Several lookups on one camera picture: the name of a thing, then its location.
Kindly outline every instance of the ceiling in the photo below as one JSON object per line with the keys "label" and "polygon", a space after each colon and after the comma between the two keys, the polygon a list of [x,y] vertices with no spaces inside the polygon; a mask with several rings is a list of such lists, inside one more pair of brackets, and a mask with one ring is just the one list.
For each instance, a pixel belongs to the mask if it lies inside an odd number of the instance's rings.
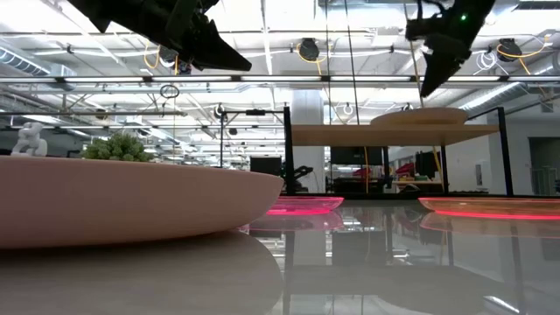
{"label": "ceiling", "polygon": [[[486,21],[479,36],[472,45],[473,56],[458,72],[460,75],[502,75],[525,74],[519,62],[494,62],[493,55],[481,53],[495,48],[501,38],[514,38],[523,53],[540,53],[525,58],[531,72],[539,71],[539,60],[547,59],[556,52],[560,44],[556,10],[512,10],[519,1],[499,0],[493,13]],[[158,46],[146,38],[131,33],[118,24],[111,24],[104,34],[99,33],[89,20],[79,13],[67,1],[59,0],[56,4],[64,15],[52,8],[54,0],[3,0],[0,2],[0,46],[11,46],[34,57],[43,64],[59,64],[71,69],[78,76],[129,76],[129,75],[174,75],[173,66],[165,67],[161,62],[154,68],[158,58]],[[316,6],[314,0],[244,0],[243,5],[235,0],[220,0],[207,15],[213,19],[221,37],[239,53],[251,61],[253,67],[248,73],[236,73],[224,70],[192,71],[192,75],[208,74],[251,74],[251,75],[413,75],[414,62],[411,58],[411,46],[403,36],[406,25],[402,4],[390,4],[380,1],[378,5],[352,5],[348,15],[339,7],[331,8],[326,23],[325,11]],[[416,15],[415,4],[407,5],[408,16]],[[435,13],[428,6],[424,15]],[[330,47],[329,60],[316,63],[304,62],[296,48],[302,38],[314,38],[323,54]],[[422,58],[422,43],[414,43],[412,51],[417,59],[419,74],[425,70]],[[10,66],[0,66],[4,76],[25,76],[26,73]],[[71,91],[45,85],[12,85],[20,93],[39,98],[52,105],[50,109],[62,109],[73,104],[75,111],[109,111],[138,112],[129,117],[144,124],[156,125],[212,125],[218,123],[214,109],[218,104],[227,110],[276,109],[292,104],[292,91],[303,88],[291,84],[248,84],[235,82],[180,83],[181,95],[165,104],[166,110],[181,111],[187,116],[141,115],[142,111],[162,110],[164,98],[159,96],[160,86],[126,85],[126,84],[78,84]],[[361,86],[355,90],[352,86],[331,85],[330,93],[326,84],[305,87],[315,89],[324,98],[327,110],[330,104],[336,114],[331,115],[332,123],[357,123],[354,111],[349,113],[347,105],[360,108],[360,123],[372,118],[399,110],[406,103],[420,106],[417,89],[391,85],[383,87]],[[477,88],[472,85],[440,88],[425,100],[425,106],[444,107],[460,100]],[[4,104],[3,108],[13,109]],[[29,107],[38,110],[41,107]],[[84,125],[122,125],[126,116],[110,117],[100,121],[94,117],[82,117],[72,123]],[[325,112],[325,122],[329,123]],[[246,117],[240,115],[233,122],[236,124],[255,125],[277,124],[278,129],[240,129],[233,139],[227,154],[236,159],[258,152],[259,154],[282,154],[282,125],[273,115]],[[194,146],[195,151],[157,149],[163,157],[169,155],[197,156],[194,163],[214,164],[215,158],[207,158],[208,152],[218,152],[216,142],[218,130],[206,129],[165,129],[185,146]],[[88,135],[99,136],[101,132],[83,130]],[[255,139],[258,144],[249,147],[250,142],[235,139]]]}

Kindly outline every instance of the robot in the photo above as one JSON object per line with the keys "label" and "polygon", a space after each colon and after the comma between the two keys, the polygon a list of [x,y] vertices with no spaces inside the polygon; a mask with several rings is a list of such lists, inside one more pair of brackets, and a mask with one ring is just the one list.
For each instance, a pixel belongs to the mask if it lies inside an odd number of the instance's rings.
{"label": "robot", "polygon": [[[14,157],[45,157],[47,143],[45,139],[40,138],[42,129],[43,125],[38,122],[26,122],[17,133],[19,139],[11,151],[11,155]],[[21,152],[25,147],[28,147],[27,151]]]}

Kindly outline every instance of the ceiling light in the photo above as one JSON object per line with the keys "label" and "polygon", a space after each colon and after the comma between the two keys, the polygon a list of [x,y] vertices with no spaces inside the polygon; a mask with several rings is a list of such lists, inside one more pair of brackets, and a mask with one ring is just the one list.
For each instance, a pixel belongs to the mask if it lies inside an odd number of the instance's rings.
{"label": "ceiling light", "polygon": [[392,76],[383,76],[383,75],[360,75],[360,76],[352,76],[352,75],[334,75],[331,77],[332,81],[374,81],[374,82],[384,82],[384,81],[410,81],[410,77],[408,75],[392,75]]}
{"label": "ceiling light", "polygon": [[0,78],[0,83],[56,83],[54,78]]}
{"label": "ceiling light", "polygon": [[50,117],[47,115],[23,115],[23,118],[27,118],[27,119],[31,119],[37,122],[42,122],[42,123],[50,123],[50,124],[58,124],[58,123],[63,123],[60,119],[58,118],[54,118],[54,117]]}
{"label": "ceiling light", "polygon": [[321,81],[321,77],[318,75],[294,75],[294,76],[282,76],[282,75],[244,75],[241,77],[242,81]]}
{"label": "ceiling light", "polygon": [[103,126],[60,126],[61,129],[79,129],[79,130],[99,130],[103,129]]}
{"label": "ceiling light", "polygon": [[344,107],[344,114],[351,115],[354,112],[354,109],[350,107],[350,103],[347,103]]}
{"label": "ceiling light", "polygon": [[70,129],[69,131],[72,132],[72,133],[75,134],[75,135],[78,135],[78,136],[89,137],[89,135],[88,135],[87,133],[81,132],[81,131],[79,131],[79,130],[72,130],[72,129]]}
{"label": "ceiling light", "polygon": [[144,78],[142,77],[71,77],[65,78],[65,81],[68,83],[104,83],[104,82],[143,82]]}
{"label": "ceiling light", "polygon": [[184,157],[165,157],[165,158],[169,158],[170,160],[173,161],[182,161],[185,159]]}
{"label": "ceiling light", "polygon": [[449,78],[448,81],[497,81],[500,79],[498,75],[455,75]]}
{"label": "ceiling light", "polygon": [[554,69],[554,67],[553,67],[553,66],[549,66],[549,67],[544,68],[544,69],[541,70],[541,71],[537,71],[537,72],[535,72],[535,73],[533,73],[533,74],[534,74],[534,75],[544,74],[545,72],[550,71],[550,70],[552,70],[552,69]]}
{"label": "ceiling light", "polygon": [[230,76],[213,75],[175,75],[158,76],[151,78],[155,82],[212,82],[212,81],[231,81]]}
{"label": "ceiling light", "polygon": [[534,76],[534,75],[525,75],[525,76],[510,76],[510,81],[560,81],[560,76],[548,76],[548,75],[541,75],[541,76]]}

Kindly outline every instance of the wooden tabletop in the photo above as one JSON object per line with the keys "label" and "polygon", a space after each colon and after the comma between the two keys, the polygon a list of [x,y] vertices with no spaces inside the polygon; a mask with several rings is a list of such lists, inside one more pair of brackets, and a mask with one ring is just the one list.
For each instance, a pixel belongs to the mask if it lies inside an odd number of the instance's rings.
{"label": "wooden tabletop", "polygon": [[293,125],[294,146],[450,145],[498,132],[497,125]]}
{"label": "wooden tabletop", "polygon": [[433,182],[428,180],[415,180],[415,181],[404,181],[404,180],[395,180],[393,184],[396,185],[442,185],[441,182]]}

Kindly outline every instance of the black cable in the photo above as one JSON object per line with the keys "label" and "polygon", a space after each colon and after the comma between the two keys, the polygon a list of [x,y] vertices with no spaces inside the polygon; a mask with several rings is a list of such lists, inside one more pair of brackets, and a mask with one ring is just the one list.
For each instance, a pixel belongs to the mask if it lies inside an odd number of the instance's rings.
{"label": "black cable", "polygon": [[359,111],[360,108],[358,107],[358,90],[356,88],[356,72],[354,71],[354,52],[352,50],[350,19],[348,18],[348,0],[344,0],[344,8],[346,10],[346,21],[348,27],[348,44],[350,45],[350,62],[352,63],[352,83],[353,83],[353,97],[356,102],[356,119],[358,120],[358,124],[360,124],[360,111]]}

